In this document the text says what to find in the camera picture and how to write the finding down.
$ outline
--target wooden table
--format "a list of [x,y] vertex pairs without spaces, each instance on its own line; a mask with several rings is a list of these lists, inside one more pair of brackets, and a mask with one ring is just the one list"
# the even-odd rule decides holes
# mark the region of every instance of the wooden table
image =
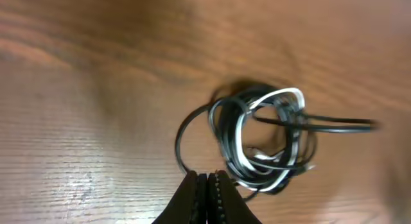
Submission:
[[[184,176],[181,121],[253,79],[383,123],[319,134],[315,170],[249,202],[263,223],[410,223],[410,3],[0,0],[0,222],[151,223]],[[224,168],[205,116],[182,148]]]

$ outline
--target black wire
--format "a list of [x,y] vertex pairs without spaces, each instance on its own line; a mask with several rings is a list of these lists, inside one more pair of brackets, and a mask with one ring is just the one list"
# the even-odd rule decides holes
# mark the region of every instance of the black wire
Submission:
[[[180,154],[182,134],[188,124],[203,112],[208,112],[209,124],[220,144],[221,153],[226,161],[227,170],[233,177],[234,185],[242,183],[254,190],[249,197],[244,198],[245,201],[252,199],[262,188],[266,188],[274,182],[278,182],[277,185],[266,193],[277,194],[288,185],[292,177],[305,172],[308,163],[314,157],[317,149],[317,137],[315,132],[369,132],[376,128],[376,123],[368,119],[345,119],[305,114],[304,111],[299,110],[297,102],[288,94],[268,98],[254,110],[249,110],[248,105],[250,103],[274,90],[277,89],[273,86],[263,84],[256,85],[233,96],[220,98],[210,105],[203,105],[190,113],[190,115],[182,122],[175,140],[175,155],[181,170],[185,173],[189,171],[189,168],[183,162]],[[255,115],[259,109],[265,106],[274,107],[278,119],[269,119]],[[216,110],[218,107],[221,107],[221,111],[217,118]],[[241,164],[236,154],[235,143],[235,131],[240,116],[244,116],[243,124],[241,125],[244,125],[246,120],[249,117],[252,117],[256,121],[284,127],[285,147],[281,150],[281,156],[277,162],[274,162],[273,160],[261,160],[255,157],[247,157],[248,161],[257,169],[257,171],[252,171]],[[311,120],[351,123],[357,125],[312,125],[310,124]],[[304,151],[302,152],[302,155],[298,156],[301,150],[299,143],[303,130],[307,131],[307,138]],[[294,163],[289,164],[293,158],[295,158]],[[285,171],[287,171],[287,173],[282,177],[282,172]]]

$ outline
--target cable bundle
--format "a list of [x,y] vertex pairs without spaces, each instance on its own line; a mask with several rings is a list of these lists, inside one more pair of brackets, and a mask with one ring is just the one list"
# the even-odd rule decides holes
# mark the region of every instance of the cable bundle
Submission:
[[[221,107],[217,118],[216,109]],[[263,107],[272,107],[277,119],[258,117],[256,112]],[[203,112],[208,112],[211,129],[217,138],[227,170],[235,184],[254,191],[249,200],[258,192],[277,194],[282,191],[292,177],[310,169],[309,162],[317,149],[315,132],[353,133],[369,132],[376,128],[369,119],[343,119],[309,115],[304,112],[305,101],[297,88],[277,89],[269,85],[251,86],[239,93],[216,100],[193,111],[181,124],[175,141],[177,162],[183,172],[189,168],[180,155],[182,134],[188,124]],[[284,127],[285,147],[276,154],[268,156],[256,151],[254,156],[243,152],[241,130],[247,119]],[[310,121],[319,120],[335,123],[350,123],[344,126],[312,125]],[[307,132],[301,148],[302,131]]]

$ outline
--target coiled cable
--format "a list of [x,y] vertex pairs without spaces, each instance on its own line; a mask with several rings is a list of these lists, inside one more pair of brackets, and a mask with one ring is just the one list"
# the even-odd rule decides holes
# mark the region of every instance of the coiled cable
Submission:
[[[217,117],[217,108],[221,111]],[[277,119],[259,117],[256,112],[263,107],[272,107]],[[277,194],[290,182],[291,178],[305,172],[317,149],[315,132],[353,133],[369,132],[376,128],[370,119],[344,119],[309,115],[304,112],[305,100],[297,88],[277,89],[270,85],[251,86],[239,93],[220,98],[210,105],[196,109],[183,121],[177,132],[175,154],[181,170],[187,173],[180,154],[180,143],[188,124],[203,112],[208,112],[210,127],[220,144],[227,170],[236,185],[254,191],[245,200],[250,200],[258,192]],[[285,147],[268,156],[257,152],[246,156],[243,152],[241,131],[247,119],[284,127]],[[345,126],[312,125],[311,120],[351,123]],[[301,148],[302,132],[306,131],[305,147]]]

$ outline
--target black plastic object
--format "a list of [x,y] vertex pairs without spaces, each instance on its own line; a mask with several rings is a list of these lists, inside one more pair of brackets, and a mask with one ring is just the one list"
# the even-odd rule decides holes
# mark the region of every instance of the black plastic object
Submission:
[[154,224],[261,224],[224,171],[190,171]]

